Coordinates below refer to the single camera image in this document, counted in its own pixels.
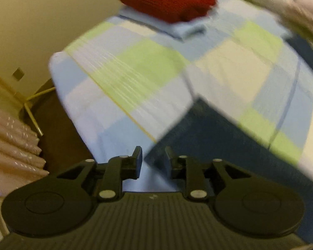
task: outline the bedsheet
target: bedsheet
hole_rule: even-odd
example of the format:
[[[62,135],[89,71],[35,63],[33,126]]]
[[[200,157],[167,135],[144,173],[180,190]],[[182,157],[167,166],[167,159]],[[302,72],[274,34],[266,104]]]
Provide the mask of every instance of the bedsheet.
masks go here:
[[[266,10],[218,0],[207,31],[180,41],[118,16],[52,56],[58,96],[97,160],[147,153],[202,97],[313,180],[313,71]],[[174,191],[145,162],[127,191]]]

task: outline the dark floor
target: dark floor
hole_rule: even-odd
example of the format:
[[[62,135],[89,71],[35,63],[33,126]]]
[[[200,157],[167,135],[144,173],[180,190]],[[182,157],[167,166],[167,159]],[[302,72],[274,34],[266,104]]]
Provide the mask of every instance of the dark floor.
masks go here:
[[[32,113],[44,133],[38,144],[42,149],[40,156],[46,160],[44,169],[50,173],[58,172],[82,160],[93,158],[55,91],[43,96],[32,108]],[[24,122],[36,132],[26,114]]]

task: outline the wall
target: wall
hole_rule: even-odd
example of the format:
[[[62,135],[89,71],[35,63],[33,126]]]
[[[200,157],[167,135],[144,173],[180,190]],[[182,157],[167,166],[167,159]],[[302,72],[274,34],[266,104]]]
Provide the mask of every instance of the wall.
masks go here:
[[[19,117],[22,104],[0,86],[0,109],[9,112],[13,117]]]
[[[49,78],[50,56],[118,12],[118,0],[0,0],[0,77],[24,96]],[[12,77],[20,67],[25,76]]]

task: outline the pink curtain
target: pink curtain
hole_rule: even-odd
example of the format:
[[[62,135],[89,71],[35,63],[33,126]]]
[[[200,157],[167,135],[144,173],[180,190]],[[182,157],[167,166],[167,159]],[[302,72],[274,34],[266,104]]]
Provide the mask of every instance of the pink curtain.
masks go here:
[[[0,110],[0,196],[49,174],[38,141],[29,126]]]

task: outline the black circular pad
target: black circular pad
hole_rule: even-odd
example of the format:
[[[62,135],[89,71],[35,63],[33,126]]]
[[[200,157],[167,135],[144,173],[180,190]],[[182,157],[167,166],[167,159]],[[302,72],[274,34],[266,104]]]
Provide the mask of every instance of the black circular pad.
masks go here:
[[[214,208],[226,225],[259,237],[289,234],[304,215],[304,204],[297,193],[254,177],[232,180],[217,195]]]
[[[10,193],[1,211],[12,231],[42,237],[73,229],[91,209],[92,201],[78,183],[48,177]]]

